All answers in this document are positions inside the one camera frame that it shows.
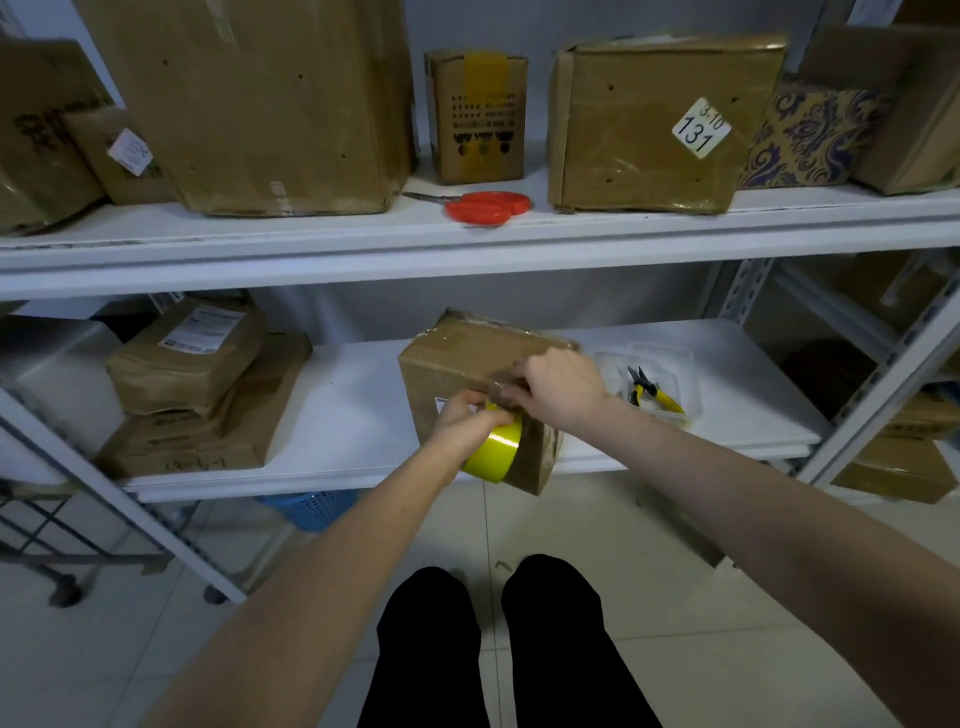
orange scissors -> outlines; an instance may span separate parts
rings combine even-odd
[[[534,206],[529,197],[518,192],[468,192],[459,197],[422,192],[403,194],[414,200],[440,203],[453,220],[468,225],[503,225],[514,215],[522,215]]]

right hand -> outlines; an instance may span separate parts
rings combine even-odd
[[[551,348],[520,359],[512,373],[526,379],[530,391],[515,385],[505,388],[503,396],[532,417],[574,437],[599,405],[612,398],[593,359],[570,350]]]

cart wheel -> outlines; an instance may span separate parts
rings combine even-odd
[[[227,597],[216,587],[207,585],[204,589],[204,601],[207,604],[223,604],[227,601]]]
[[[47,599],[47,604],[57,609],[66,609],[84,598],[84,590],[77,586],[77,577],[66,574],[57,582],[57,588]]]

scissors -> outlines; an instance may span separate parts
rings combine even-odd
[[[468,225],[503,225],[514,215],[522,215],[533,207],[526,195],[518,192],[468,192],[459,197],[404,192],[406,197],[440,203],[446,214]]]
[[[634,391],[630,393],[630,404],[639,407],[640,398],[643,397],[643,393],[646,391],[646,393],[667,412],[676,412],[681,415],[685,414],[684,409],[679,406],[670,395],[646,377],[643,370],[640,369],[639,364],[636,365],[636,369],[627,367],[627,371],[634,380]]]

blue plastic basket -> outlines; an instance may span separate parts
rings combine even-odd
[[[357,500],[357,492],[324,491],[291,496],[257,496],[256,500],[275,508],[299,530],[320,533],[350,509]]]

